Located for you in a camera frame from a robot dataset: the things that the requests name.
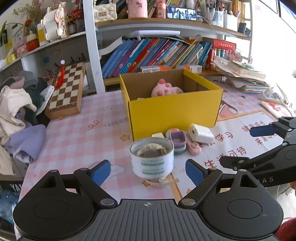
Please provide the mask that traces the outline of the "pink utility knife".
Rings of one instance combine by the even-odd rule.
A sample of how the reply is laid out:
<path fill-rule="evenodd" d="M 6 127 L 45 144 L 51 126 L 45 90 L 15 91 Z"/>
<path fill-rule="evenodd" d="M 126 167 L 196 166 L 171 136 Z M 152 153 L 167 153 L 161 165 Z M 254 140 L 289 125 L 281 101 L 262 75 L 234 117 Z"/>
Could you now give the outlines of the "pink utility knife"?
<path fill-rule="evenodd" d="M 201 147 L 195 141 L 193 141 L 188 133 L 186 133 L 186 145 L 187 150 L 192 156 L 198 156 L 201 152 Z"/>

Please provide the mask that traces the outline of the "white power adapter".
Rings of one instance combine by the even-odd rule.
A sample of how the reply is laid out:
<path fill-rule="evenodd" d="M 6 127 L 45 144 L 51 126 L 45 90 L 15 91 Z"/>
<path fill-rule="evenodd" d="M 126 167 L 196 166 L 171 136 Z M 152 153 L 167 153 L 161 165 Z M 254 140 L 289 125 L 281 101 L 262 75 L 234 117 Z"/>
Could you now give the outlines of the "white power adapter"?
<path fill-rule="evenodd" d="M 204 144 L 210 144 L 214 138 L 210 128 L 192 123 L 189 127 L 188 134 L 192 141 Z"/>

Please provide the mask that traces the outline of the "blue purple toy car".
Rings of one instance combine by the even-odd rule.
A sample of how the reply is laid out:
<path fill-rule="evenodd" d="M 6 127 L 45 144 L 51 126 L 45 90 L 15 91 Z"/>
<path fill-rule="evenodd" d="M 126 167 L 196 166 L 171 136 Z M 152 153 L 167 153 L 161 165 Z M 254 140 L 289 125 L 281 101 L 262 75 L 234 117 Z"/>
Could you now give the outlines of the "blue purple toy car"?
<path fill-rule="evenodd" d="M 178 128 L 169 129 L 166 132 L 166 138 L 173 142 L 175 155 L 186 151 L 187 139 L 185 131 L 181 131 Z"/>

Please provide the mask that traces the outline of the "clear packing tape roll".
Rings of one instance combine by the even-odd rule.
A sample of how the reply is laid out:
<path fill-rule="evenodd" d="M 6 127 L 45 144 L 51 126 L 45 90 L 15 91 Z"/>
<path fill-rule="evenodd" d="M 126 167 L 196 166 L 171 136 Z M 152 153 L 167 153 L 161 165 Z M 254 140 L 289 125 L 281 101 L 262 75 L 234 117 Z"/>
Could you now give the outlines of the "clear packing tape roll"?
<path fill-rule="evenodd" d="M 174 167 L 174 144 L 167 138 L 142 138 L 130 146 L 133 172 L 146 180 L 166 178 Z"/>

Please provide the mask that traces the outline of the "cream wrist watch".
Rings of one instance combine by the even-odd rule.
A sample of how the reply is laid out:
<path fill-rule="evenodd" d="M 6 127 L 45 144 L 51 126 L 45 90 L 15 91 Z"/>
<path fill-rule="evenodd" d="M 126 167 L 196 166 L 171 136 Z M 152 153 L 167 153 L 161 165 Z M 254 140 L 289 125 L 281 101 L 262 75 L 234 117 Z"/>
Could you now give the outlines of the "cream wrist watch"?
<path fill-rule="evenodd" d="M 168 180 L 174 167 L 174 156 L 164 146 L 157 143 L 146 144 L 138 150 L 137 157 L 141 160 L 141 175 L 144 176 L 145 186 L 165 187 L 179 183 L 178 178 Z"/>

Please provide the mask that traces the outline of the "pink plush pig toy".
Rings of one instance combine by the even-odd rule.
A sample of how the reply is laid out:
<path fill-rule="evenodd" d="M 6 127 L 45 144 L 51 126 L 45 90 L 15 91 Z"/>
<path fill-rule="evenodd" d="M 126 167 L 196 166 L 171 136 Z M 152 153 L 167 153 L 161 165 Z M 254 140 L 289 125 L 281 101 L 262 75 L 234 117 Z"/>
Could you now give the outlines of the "pink plush pig toy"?
<path fill-rule="evenodd" d="M 153 88 L 151 97 L 166 96 L 173 94 L 184 93 L 179 87 L 173 87 L 170 83 L 164 79 L 160 79 L 157 85 Z"/>

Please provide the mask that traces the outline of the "small white charger cube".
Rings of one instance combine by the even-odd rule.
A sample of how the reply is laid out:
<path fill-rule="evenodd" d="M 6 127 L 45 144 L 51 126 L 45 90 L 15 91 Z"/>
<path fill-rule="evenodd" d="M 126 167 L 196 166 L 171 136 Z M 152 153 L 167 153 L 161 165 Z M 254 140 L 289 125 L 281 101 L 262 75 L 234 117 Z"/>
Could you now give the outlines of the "small white charger cube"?
<path fill-rule="evenodd" d="M 152 138 L 165 138 L 162 132 L 159 133 L 153 133 Z"/>

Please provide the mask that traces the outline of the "stack of papers and books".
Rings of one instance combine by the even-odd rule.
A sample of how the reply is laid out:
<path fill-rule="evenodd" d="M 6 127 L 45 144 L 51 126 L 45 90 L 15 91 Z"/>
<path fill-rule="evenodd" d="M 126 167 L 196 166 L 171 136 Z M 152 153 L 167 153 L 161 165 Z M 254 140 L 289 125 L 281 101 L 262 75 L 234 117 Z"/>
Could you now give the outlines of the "stack of papers and books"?
<path fill-rule="evenodd" d="M 227 83 L 242 92 L 260 93 L 269 88 L 265 75 L 260 71 L 247 68 L 245 63 L 228 61 L 215 56 L 211 66 L 226 77 Z"/>

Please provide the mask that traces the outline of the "red book box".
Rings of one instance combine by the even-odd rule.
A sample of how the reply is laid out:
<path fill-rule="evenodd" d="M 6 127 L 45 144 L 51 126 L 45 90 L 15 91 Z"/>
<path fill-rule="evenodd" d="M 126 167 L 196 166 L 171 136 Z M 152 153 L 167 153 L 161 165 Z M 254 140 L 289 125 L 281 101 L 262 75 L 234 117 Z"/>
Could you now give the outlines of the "red book box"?
<path fill-rule="evenodd" d="M 211 38 L 203 38 L 203 40 L 212 44 L 205 63 L 207 70 L 212 70 L 211 63 L 215 56 L 229 60 L 236 53 L 236 44 L 233 42 Z"/>

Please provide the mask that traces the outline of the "red tassel ornament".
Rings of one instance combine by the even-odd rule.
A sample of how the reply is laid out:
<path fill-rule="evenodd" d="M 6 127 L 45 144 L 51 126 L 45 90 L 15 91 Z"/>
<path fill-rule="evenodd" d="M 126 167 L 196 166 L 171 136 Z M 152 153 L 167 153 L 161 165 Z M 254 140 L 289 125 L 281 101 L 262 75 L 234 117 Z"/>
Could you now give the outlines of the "red tassel ornament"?
<path fill-rule="evenodd" d="M 65 75 L 65 60 L 61 60 L 61 69 L 60 69 L 60 73 L 57 77 L 57 81 L 55 84 L 55 89 L 59 89 L 63 82 L 64 82 L 64 75 Z"/>

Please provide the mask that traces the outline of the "white orange medicine box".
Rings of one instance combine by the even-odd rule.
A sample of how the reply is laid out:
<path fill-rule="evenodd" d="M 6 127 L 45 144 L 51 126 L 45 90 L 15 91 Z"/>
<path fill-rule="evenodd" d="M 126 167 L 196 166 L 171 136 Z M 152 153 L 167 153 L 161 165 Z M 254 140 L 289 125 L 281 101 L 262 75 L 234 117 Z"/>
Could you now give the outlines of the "white orange medicine box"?
<path fill-rule="evenodd" d="M 157 65 L 157 66 L 143 66 L 140 67 L 141 73 L 155 73 L 159 71 L 171 70 L 169 66 Z"/>

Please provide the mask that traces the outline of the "smartphone on shelf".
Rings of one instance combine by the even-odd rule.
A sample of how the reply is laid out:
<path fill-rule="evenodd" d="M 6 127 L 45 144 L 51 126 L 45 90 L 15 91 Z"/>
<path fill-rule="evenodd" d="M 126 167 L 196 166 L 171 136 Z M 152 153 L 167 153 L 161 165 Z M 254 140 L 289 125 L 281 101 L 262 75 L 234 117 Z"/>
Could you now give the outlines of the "smartphone on shelf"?
<path fill-rule="evenodd" d="M 179 19 L 186 21 L 197 21 L 197 14 L 194 9 L 167 7 L 166 17 L 168 19 Z"/>

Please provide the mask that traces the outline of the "pink cylindrical cup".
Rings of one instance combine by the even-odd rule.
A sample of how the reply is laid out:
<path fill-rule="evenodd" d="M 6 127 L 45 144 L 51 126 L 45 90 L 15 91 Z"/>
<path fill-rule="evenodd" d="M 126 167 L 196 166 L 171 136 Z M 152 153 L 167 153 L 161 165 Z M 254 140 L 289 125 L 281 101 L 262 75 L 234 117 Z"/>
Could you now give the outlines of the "pink cylindrical cup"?
<path fill-rule="evenodd" d="M 147 0 L 127 0 L 126 3 L 129 19 L 147 18 Z"/>

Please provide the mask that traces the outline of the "pink bottle on shelf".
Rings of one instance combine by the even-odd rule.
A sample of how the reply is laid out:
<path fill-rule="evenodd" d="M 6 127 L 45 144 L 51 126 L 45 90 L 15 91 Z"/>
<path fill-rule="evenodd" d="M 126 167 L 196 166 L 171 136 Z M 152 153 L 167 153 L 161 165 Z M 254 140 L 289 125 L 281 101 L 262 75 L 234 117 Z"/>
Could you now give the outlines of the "pink bottle on shelf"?
<path fill-rule="evenodd" d="M 157 0 L 157 8 L 156 8 L 156 17 L 157 18 L 166 18 L 166 1 L 165 0 Z"/>

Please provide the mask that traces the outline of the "white shelf post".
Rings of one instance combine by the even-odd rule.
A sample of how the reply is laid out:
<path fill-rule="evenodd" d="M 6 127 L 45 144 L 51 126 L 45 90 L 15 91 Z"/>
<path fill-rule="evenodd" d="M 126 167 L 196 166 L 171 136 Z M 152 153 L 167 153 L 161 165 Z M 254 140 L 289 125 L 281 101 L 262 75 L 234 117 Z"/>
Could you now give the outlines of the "white shelf post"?
<path fill-rule="evenodd" d="M 93 1 L 83 1 L 86 42 L 88 47 L 90 70 L 93 79 L 93 86 L 95 87 L 96 93 L 99 94 L 105 93 L 105 86 L 100 66 L 100 56 L 97 45 L 93 9 Z"/>

